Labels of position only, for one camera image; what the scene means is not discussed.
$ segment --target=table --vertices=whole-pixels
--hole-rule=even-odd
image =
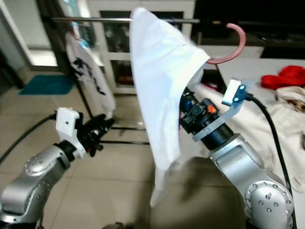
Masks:
[[[282,68],[288,65],[305,67],[305,60],[240,58],[219,64],[218,69],[226,85],[229,84],[231,78],[246,78],[254,81],[249,92],[253,93],[265,105],[269,105],[275,102],[275,92],[260,86],[261,77],[265,74],[278,74]],[[305,194],[293,190],[293,196],[298,229],[305,229]]]

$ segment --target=bolt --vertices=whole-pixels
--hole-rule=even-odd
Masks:
[[[98,145],[98,146],[97,146],[97,150],[101,151],[101,150],[103,150],[103,149],[104,149],[104,146],[103,146],[103,145]]]

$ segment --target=clothing rack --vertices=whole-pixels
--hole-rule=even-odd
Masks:
[[[132,21],[132,19],[130,18],[80,18],[80,17],[45,17],[45,16],[41,16],[41,19],[43,22],[49,24],[51,27],[54,28],[55,26],[55,22],[63,22],[63,23],[71,23],[73,21],[75,22],[106,22],[106,23],[130,23]],[[199,19],[164,19],[164,21],[168,22],[168,23],[172,23],[172,24],[182,24],[182,23],[187,23],[187,24],[198,24],[200,23]],[[74,75],[74,70],[72,68],[72,66],[68,66],[69,72]],[[81,99],[88,111],[88,114],[90,116],[90,118],[93,117],[91,108],[88,104],[88,101],[84,95],[84,92],[82,91],[81,85],[77,80],[77,77],[74,77],[75,79],[75,83],[77,86],[77,89],[81,95]],[[112,127],[113,130],[146,130],[145,128],[139,128],[139,127]],[[100,141],[100,143],[114,143],[114,144],[136,144],[136,145],[149,145],[148,142],[135,142],[135,141]]]
[[[106,23],[130,23],[130,18],[79,18],[79,17],[62,17],[62,18],[51,18],[54,22],[106,22]],[[163,19],[168,23],[173,24],[198,24],[199,19]]]

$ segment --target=pink hanger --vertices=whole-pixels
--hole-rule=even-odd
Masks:
[[[235,25],[232,23],[228,23],[227,28],[235,30],[238,33],[239,45],[238,45],[237,49],[231,55],[228,55],[226,57],[219,58],[219,59],[210,59],[207,63],[210,63],[210,64],[224,63],[224,62],[234,59],[236,56],[238,56],[243,51],[244,46],[246,45],[246,33],[244,32],[244,30],[241,27],[239,27],[238,25]]]

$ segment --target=white fabric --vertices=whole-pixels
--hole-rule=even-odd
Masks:
[[[81,47],[81,42],[71,33],[66,34],[66,43],[69,61],[78,72],[78,79],[83,81],[89,92],[96,113],[103,113],[107,115],[107,118],[111,118],[116,107],[115,99],[101,69],[93,59],[91,50]]]
[[[218,106],[221,113],[229,109],[229,107],[221,104],[221,94],[203,85],[196,86],[196,97],[198,99],[210,98]],[[270,126],[262,113],[257,115],[257,107],[245,101],[238,114],[227,120],[226,123],[235,133],[241,133],[261,156],[265,167],[271,169],[284,181]],[[305,192],[305,152],[300,147],[300,137],[296,135],[287,136],[279,128],[277,121],[274,123],[292,187],[298,192]]]
[[[268,111],[287,137],[296,135],[299,139],[305,133],[305,114],[295,110],[286,100],[297,100],[305,103],[305,89],[297,86],[283,87],[276,90],[279,102],[268,108]]]
[[[135,9],[131,18],[132,75],[156,164],[154,206],[164,189],[166,170],[180,157],[182,92],[192,78],[192,83],[200,79],[209,56],[144,8]]]

